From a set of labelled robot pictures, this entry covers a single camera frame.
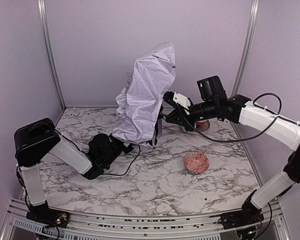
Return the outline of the lilac folding umbrella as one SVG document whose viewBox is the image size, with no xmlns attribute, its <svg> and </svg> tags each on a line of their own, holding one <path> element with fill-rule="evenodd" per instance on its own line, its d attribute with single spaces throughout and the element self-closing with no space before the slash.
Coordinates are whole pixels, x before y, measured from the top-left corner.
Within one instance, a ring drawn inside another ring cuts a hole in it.
<svg viewBox="0 0 300 240">
<path fill-rule="evenodd" d="M 112 136 L 123 142 L 154 147 L 163 96 L 176 78 L 175 47 L 172 41 L 158 44 L 133 64 L 128 85 L 116 97 L 117 115 L 123 122 Z"/>
</svg>

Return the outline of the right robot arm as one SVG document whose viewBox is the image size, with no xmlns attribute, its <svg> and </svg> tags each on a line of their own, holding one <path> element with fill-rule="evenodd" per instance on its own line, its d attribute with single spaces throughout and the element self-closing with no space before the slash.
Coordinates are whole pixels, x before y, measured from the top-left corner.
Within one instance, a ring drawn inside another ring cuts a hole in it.
<svg viewBox="0 0 300 240">
<path fill-rule="evenodd" d="M 163 100 L 174 108 L 164 116 L 166 122 L 182 126 L 186 131 L 195 131 L 198 121 L 228 120 L 256 129 L 260 135 L 267 134 L 292 150 L 283 170 L 254 190 L 241 210 L 224 213 L 220 218 L 224 228 L 263 220 L 262 208 L 300 183 L 300 122 L 282 116 L 280 110 L 269 110 L 246 96 L 227 97 L 217 75 L 197 81 L 197 86 L 203 100 L 201 103 L 193 104 L 190 98 L 178 92 L 167 91 L 163 95 Z"/>
</svg>

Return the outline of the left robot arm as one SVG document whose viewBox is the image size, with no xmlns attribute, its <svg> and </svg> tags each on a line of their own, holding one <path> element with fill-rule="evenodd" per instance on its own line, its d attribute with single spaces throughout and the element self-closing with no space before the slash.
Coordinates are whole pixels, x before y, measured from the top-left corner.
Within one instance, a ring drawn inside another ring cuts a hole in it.
<svg viewBox="0 0 300 240">
<path fill-rule="evenodd" d="M 46 200 L 40 176 L 40 163 L 64 163 L 87 180 L 94 180 L 110 169 L 122 153 L 134 148 L 112 135 L 99 133 L 88 143 L 88 151 L 57 130 L 50 118 L 43 118 L 14 133 L 16 175 L 28 200 L 27 219 L 64 227 L 70 218 L 66 211 L 54 210 Z"/>
</svg>

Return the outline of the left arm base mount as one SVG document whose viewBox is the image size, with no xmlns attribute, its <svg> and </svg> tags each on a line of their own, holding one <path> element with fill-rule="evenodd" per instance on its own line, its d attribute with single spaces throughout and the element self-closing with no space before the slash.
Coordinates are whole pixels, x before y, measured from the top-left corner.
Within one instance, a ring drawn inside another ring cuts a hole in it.
<svg viewBox="0 0 300 240">
<path fill-rule="evenodd" d="M 55 209 L 49 209 L 48 211 L 41 212 L 28 211 L 26 218 L 51 227 L 57 226 L 59 228 L 66 228 L 70 219 L 70 213 Z"/>
</svg>

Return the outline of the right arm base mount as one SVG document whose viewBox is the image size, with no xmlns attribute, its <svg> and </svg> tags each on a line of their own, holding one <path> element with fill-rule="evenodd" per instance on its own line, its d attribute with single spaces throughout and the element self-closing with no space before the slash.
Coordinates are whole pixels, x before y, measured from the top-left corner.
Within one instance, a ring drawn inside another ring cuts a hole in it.
<svg viewBox="0 0 300 240">
<path fill-rule="evenodd" d="M 260 211 L 252 212 L 249 210 L 241 209 L 237 211 L 222 213 L 220 215 L 218 223 L 222 224 L 223 228 L 227 230 L 255 223 L 261 223 L 264 219 L 264 215 Z"/>
</svg>

